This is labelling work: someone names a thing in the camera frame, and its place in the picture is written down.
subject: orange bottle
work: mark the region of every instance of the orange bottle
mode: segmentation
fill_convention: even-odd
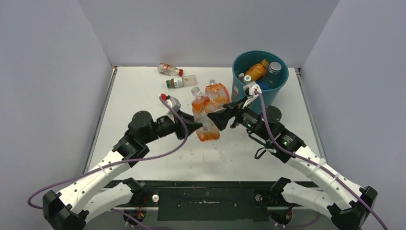
[[[249,68],[245,75],[250,75],[252,81],[256,81],[266,73],[268,66],[269,62],[264,59],[261,63],[255,64]]]
[[[224,104],[230,103],[230,95],[228,95],[227,88],[223,84],[215,82],[214,79],[209,81],[205,92],[210,100],[212,100],[214,111],[221,110]]]
[[[199,87],[194,87],[192,89],[192,94],[194,96],[192,102],[194,121],[203,124],[203,127],[196,130],[197,137],[200,141],[219,139],[220,131],[207,116],[208,113],[214,112],[210,98],[204,95]]]

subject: wall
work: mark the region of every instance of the wall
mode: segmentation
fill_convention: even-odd
[[[301,67],[338,0],[79,0],[117,66],[230,67],[261,49]]]
[[[379,195],[389,229],[405,229],[406,1],[341,0],[302,77],[328,162]],[[370,216],[364,230],[382,229]]]
[[[1,229],[51,229],[26,199],[83,171],[111,71],[76,0],[0,2]]]

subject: teal bucket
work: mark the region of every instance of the teal bucket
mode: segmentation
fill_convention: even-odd
[[[238,79],[240,73],[246,73],[250,67],[260,63],[263,59],[266,59],[269,63],[276,61],[282,65],[281,72],[278,74],[278,82],[275,85],[275,88],[270,90],[262,90],[262,95],[264,97],[265,106],[271,105],[276,95],[282,86],[288,81],[289,71],[285,62],[282,61],[278,56],[271,54],[269,52],[253,50],[248,51],[240,56],[238,56],[233,63],[233,88],[231,93],[231,101],[236,102],[245,97],[244,90],[242,87],[245,85],[242,81]],[[258,99],[249,106],[251,110],[259,114],[261,112],[261,102]]]

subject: tabletop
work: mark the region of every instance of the tabletop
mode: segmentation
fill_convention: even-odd
[[[184,67],[184,75],[195,74],[197,86],[204,91],[210,79],[224,84],[231,93],[231,68]],[[101,126],[95,139],[88,166],[92,168],[123,137],[132,116],[141,110],[151,113],[154,119],[164,115],[159,95],[176,97],[181,110],[192,114],[192,87],[168,89],[166,80],[173,77],[157,72],[156,67],[118,67],[107,107],[101,117]],[[300,137],[320,156],[312,123],[302,95],[295,69],[289,68],[289,79],[281,88],[272,105],[282,112],[281,123]],[[156,156],[174,149],[180,141],[175,134],[148,144],[146,157]],[[156,160],[141,161],[116,179],[133,177],[136,180],[173,181],[277,181],[286,177],[293,181],[309,181],[296,169],[283,164],[270,154],[254,159],[261,146],[248,138],[242,126],[227,128],[217,141],[201,142],[195,133],[177,152]]]

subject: robotic arm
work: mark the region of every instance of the robotic arm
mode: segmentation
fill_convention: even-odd
[[[258,97],[255,91],[260,91],[260,88],[254,82],[250,83],[245,86],[247,97],[238,102],[225,104],[224,110],[210,113],[209,118],[221,131],[234,117],[231,128],[235,128],[239,124],[243,125],[250,138],[263,145],[268,152],[283,163],[299,170],[323,189],[323,192],[316,191],[300,186],[289,179],[281,178],[271,188],[272,193],[288,203],[299,204],[322,213],[331,218],[341,230],[357,230],[369,215],[369,211],[337,183],[336,179],[344,181],[370,207],[373,207],[377,192],[371,187],[362,188],[333,170],[324,159],[318,158],[299,137],[279,122],[281,112],[276,107],[268,106],[266,108],[267,120],[276,142],[285,150],[308,158],[318,165],[308,164],[298,157],[292,157],[278,149],[270,140],[264,119],[247,107]],[[193,121],[193,116],[180,110],[180,103],[177,99],[164,94],[161,97],[185,121],[189,134],[202,127],[201,123]],[[45,219],[55,230],[81,230],[86,222],[113,207],[129,202],[138,203],[142,185],[132,178],[99,193],[108,182],[133,167],[136,162],[119,163],[109,168],[104,168],[104,166],[122,160],[143,158],[149,152],[147,143],[171,133],[176,133],[178,139],[185,138],[183,126],[169,110],[167,110],[167,115],[158,118],[155,122],[149,112],[137,112],[128,125],[124,137],[92,169],[101,168],[99,172],[83,177],[57,193],[51,190],[43,196]],[[252,134],[265,142],[262,143],[253,138]],[[320,167],[328,168],[335,177],[332,178]]]

